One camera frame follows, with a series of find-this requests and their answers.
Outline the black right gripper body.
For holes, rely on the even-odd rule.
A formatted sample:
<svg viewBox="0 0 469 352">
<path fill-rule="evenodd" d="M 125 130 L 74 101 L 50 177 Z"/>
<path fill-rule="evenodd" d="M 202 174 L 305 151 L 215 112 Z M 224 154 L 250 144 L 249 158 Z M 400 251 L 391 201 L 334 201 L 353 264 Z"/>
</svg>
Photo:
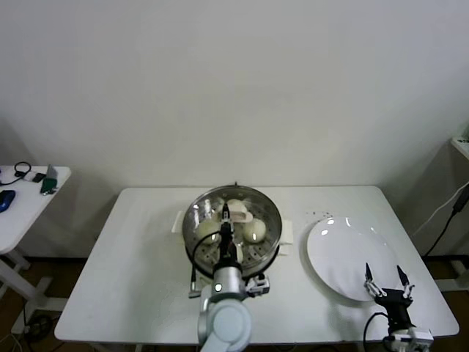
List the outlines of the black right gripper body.
<svg viewBox="0 0 469 352">
<path fill-rule="evenodd" d="M 384 294 L 374 297 L 374 302 L 384 307 L 388 316 L 388 330 L 398 331 L 414 327 L 407 311 L 413 299 L 403 290 L 384 289 Z"/>
</svg>

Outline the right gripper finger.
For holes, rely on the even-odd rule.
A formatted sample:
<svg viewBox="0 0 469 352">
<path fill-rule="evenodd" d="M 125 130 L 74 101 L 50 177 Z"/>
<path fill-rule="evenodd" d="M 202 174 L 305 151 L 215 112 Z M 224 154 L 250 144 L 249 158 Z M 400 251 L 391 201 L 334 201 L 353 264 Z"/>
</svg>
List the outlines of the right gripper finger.
<svg viewBox="0 0 469 352">
<path fill-rule="evenodd" d="M 412 298 L 412 291 L 413 291 L 413 288 L 415 287 L 415 285 L 412 285 L 410 283 L 410 280 L 409 280 L 407 274 L 402 270 L 402 268 L 399 265 L 397 266 L 397 271 L 398 271 L 400 282 L 401 282 L 402 287 L 404 289 L 403 296 L 405 298 Z"/>
<path fill-rule="evenodd" d="M 384 290 L 374 282 L 372 271 L 368 263 L 366 263 L 364 287 L 372 298 L 385 297 Z"/>
</svg>

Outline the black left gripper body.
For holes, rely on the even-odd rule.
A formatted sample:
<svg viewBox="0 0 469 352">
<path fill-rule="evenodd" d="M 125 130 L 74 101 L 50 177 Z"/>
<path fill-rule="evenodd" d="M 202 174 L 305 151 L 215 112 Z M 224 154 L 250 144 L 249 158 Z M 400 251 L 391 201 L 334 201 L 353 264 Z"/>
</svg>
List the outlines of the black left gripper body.
<svg viewBox="0 0 469 352">
<path fill-rule="evenodd" d="M 219 244 L 218 268 L 234 267 L 240 269 L 240 264 L 237 260 L 237 249 L 233 243 L 232 224 L 224 222 L 221 225 L 219 234 L 221 242 Z"/>
</svg>

